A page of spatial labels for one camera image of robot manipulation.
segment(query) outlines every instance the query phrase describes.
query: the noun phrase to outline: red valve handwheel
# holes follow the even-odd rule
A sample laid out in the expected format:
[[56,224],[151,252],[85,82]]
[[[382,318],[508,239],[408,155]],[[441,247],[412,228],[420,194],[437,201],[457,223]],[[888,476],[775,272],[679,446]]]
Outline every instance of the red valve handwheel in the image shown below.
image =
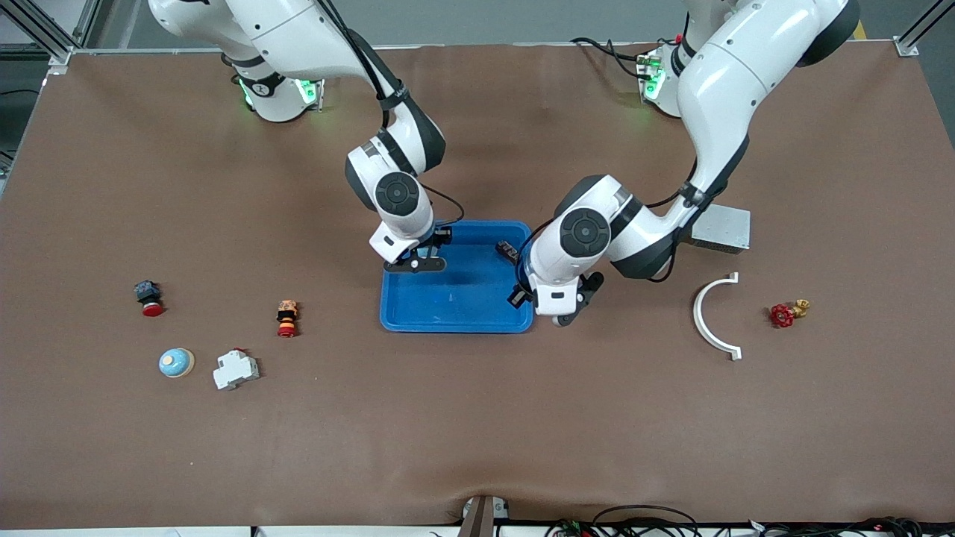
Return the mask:
[[779,328],[793,326],[795,319],[796,317],[793,315],[793,311],[785,304],[776,304],[770,310],[770,320]]

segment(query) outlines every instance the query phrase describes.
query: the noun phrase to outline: black joint cap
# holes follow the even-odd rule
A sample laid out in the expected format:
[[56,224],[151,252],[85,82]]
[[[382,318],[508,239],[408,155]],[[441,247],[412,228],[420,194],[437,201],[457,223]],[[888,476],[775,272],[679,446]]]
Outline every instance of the black joint cap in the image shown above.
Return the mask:
[[571,257],[600,255],[610,244],[610,224],[599,212],[578,208],[561,222],[561,247]]
[[374,198],[385,212],[408,216],[417,208],[421,191],[417,181],[407,173],[392,172],[381,178],[374,189]]

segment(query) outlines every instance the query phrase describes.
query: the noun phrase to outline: green indicator light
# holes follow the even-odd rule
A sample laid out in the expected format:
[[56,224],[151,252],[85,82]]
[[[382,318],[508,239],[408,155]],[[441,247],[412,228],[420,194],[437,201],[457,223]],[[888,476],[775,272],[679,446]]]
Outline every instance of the green indicator light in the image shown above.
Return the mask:
[[644,91],[648,99],[655,99],[660,95],[660,88],[667,80],[667,73],[661,69],[653,74],[653,78],[647,81],[647,89]]
[[302,94],[302,100],[306,105],[317,100],[317,96],[315,95],[315,84],[311,80],[299,80],[298,87],[299,93]]

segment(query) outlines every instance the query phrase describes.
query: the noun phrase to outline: gray metal box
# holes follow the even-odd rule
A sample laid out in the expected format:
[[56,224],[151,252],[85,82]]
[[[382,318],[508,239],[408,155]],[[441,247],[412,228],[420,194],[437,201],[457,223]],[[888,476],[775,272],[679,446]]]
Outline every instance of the gray metal box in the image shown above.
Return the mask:
[[750,249],[750,211],[711,204],[693,224],[687,243],[732,254]]

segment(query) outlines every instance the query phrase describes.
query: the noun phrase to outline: blue lid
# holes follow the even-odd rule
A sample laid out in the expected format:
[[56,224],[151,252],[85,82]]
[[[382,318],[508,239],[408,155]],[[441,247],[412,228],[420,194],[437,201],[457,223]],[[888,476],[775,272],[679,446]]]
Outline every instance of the blue lid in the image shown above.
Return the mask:
[[170,377],[184,376],[192,370],[194,356],[185,349],[170,349],[159,357],[159,370]]

